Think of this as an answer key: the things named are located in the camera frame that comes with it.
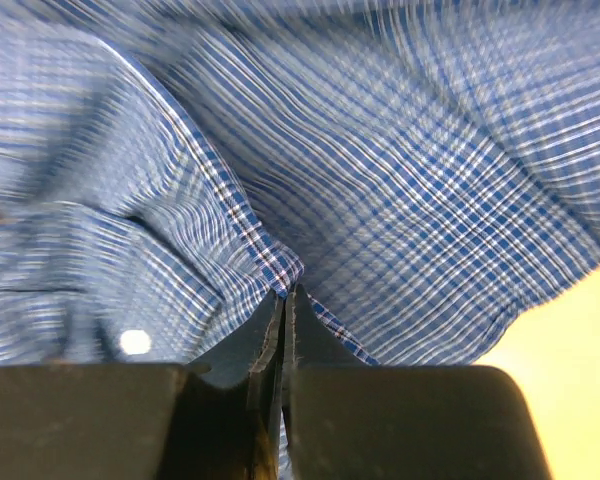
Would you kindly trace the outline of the blue plaid long sleeve shirt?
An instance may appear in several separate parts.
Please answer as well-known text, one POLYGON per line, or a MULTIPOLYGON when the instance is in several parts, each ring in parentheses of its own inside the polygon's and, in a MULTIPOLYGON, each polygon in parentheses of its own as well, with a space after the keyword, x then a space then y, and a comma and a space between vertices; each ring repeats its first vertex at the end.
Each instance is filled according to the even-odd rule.
POLYGON ((0 1, 0 364, 188 362, 308 290, 469 363, 600 264, 600 1, 0 1))

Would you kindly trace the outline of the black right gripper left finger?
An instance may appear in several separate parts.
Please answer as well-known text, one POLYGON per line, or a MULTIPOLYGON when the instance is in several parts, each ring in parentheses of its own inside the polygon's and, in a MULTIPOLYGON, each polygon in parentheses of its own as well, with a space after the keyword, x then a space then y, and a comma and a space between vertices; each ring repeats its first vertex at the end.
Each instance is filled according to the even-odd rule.
POLYGON ((0 367, 0 479, 274 479, 283 302, 193 362, 0 367))

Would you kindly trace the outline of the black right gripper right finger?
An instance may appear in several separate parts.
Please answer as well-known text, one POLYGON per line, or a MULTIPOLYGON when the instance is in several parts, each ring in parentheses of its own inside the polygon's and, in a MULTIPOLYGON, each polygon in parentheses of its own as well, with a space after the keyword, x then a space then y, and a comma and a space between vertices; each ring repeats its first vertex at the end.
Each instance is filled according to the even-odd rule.
POLYGON ((524 396, 486 366, 369 366, 285 303, 282 411, 298 479, 547 479, 524 396))

